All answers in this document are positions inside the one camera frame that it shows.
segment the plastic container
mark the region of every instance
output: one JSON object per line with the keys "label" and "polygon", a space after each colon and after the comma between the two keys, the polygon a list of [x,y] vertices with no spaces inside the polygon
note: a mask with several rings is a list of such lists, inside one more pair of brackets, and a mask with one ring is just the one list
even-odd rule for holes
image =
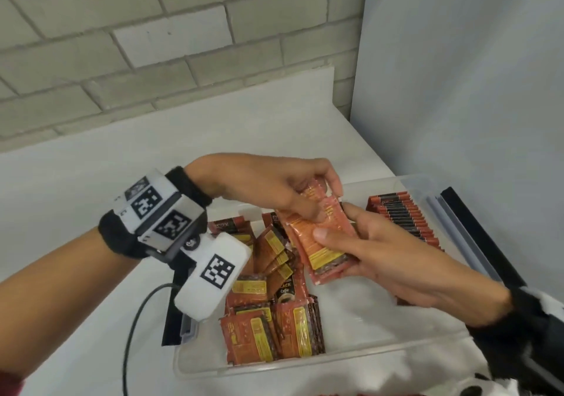
{"label": "plastic container", "polygon": [[[439,238],[441,247],[451,257],[486,272],[487,266],[477,259],[480,252],[473,251],[477,246],[470,246],[469,240],[465,238],[464,228],[457,226],[454,215],[448,216],[445,205],[440,204],[438,187],[425,175],[346,184],[343,200],[364,208],[371,195],[405,190],[419,205],[429,226]],[[209,210],[208,218],[217,220],[244,215],[251,220],[253,229],[260,232],[264,229],[261,218],[264,211],[267,210],[222,201]],[[227,365],[226,347],[218,322],[223,315],[224,307],[221,304],[210,319],[199,324],[197,338],[186,337],[183,343],[176,347],[176,376],[180,379],[191,379],[303,367],[402,350],[445,338],[458,339],[468,336],[465,326],[457,319],[431,308],[396,306],[388,292],[364,278],[344,278],[320,286],[314,286],[308,281],[308,287],[319,297],[326,354],[271,363]]]}

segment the gray brick wall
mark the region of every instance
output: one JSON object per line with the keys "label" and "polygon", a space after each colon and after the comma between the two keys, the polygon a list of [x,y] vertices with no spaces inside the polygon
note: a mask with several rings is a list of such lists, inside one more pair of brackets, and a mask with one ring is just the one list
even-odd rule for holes
{"label": "gray brick wall", "polygon": [[363,4],[0,0],[0,152],[328,64],[348,118]]}

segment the cable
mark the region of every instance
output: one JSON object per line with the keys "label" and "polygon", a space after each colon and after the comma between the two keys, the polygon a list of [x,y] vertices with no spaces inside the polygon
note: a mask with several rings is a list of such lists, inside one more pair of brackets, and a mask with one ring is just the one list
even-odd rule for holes
{"label": "cable", "polygon": [[180,286],[174,283],[165,283],[164,285],[160,285],[154,288],[151,291],[151,293],[149,293],[141,303],[141,306],[137,310],[137,314],[135,314],[135,319],[133,319],[133,323],[131,324],[131,329],[129,330],[129,336],[127,337],[127,343],[125,344],[125,352],[123,353],[123,367],[121,370],[121,383],[122,383],[123,396],[129,396],[129,392],[127,391],[127,359],[129,358],[129,349],[131,348],[131,340],[133,339],[133,333],[135,332],[137,321],[139,320],[139,316],[141,315],[141,312],[143,311],[145,305],[151,299],[151,297],[154,294],[156,294],[159,290],[165,288],[180,290]]}

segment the hand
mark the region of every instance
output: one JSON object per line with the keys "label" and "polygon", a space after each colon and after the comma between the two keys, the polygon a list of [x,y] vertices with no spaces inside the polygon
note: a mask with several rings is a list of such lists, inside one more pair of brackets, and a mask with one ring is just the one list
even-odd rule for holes
{"label": "hand", "polygon": [[349,203],[361,239],[314,230],[320,244],[356,256],[343,276],[370,278],[393,295],[420,307],[435,307],[469,326],[485,326],[511,311],[511,295],[501,284],[409,234],[383,216]]}
{"label": "hand", "polygon": [[333,193],[338,197],[343,195],[341,181],[327,158],[212,154],[198,158],[185,170],[210,197],[291,210],[314,221],[323,221],[323,211],[317,202],[298,193],[306,188],[309,180],[325,179]]}

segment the table surface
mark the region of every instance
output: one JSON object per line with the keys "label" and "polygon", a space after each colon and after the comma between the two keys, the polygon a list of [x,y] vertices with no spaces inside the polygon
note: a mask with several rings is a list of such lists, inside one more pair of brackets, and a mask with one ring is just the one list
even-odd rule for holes
{"label": "table surface", "polygon": [[[332,105],[332,86],[333,69],[323,68],[0,154],[0,279],[95,226],[127,181],[152,167],[166,171],[203,154],[239,151],[328,157],[344,183],[391,176]],[[147,293],[171,279],[159,262],[143,261],[28,379],[23,395],[121,394],[132,318]],[[167,298],[166,291],[155,295],[137,326],[131,395],[407,392],[483,366],[469,338],[447,338],[407,352],[180,381],[173,375],[174,348],[160,346]]]}

